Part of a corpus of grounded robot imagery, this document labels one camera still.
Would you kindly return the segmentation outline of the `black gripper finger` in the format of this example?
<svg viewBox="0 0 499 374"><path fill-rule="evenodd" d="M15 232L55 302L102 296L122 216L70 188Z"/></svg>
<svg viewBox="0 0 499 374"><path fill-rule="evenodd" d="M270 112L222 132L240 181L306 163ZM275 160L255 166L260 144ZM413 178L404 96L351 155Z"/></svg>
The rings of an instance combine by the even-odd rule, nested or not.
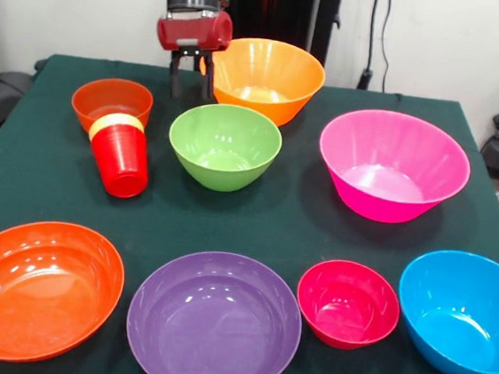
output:
<svg viewBox="0 0 499 374"><path fill-rule="evenodd" d="M179 98L182 94L182 83L180 81L179 69L180 61L188 55L187 49L178 49L170 53L170 96L172 98Z"/></svg>
<svg viewBox="0 0 499 374"><path fill-rule="evenodd" d="M212 51L201 51L198 56L197 67L202 74L202 98L214 102L214 60Z"/></svg>

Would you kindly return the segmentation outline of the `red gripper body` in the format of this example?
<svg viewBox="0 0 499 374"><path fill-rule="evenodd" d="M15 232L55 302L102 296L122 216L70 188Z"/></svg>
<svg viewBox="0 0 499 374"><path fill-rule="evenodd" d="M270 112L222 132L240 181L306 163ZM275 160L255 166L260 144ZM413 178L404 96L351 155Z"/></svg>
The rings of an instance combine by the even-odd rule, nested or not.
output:
<svg viewBox="0 0 499 374"><path fill-rule="evenodd" d="M159 43L166 51L195 47L201 51L225 51L233 37L233 23L227 12L175 12L156 25Z"/></svg>

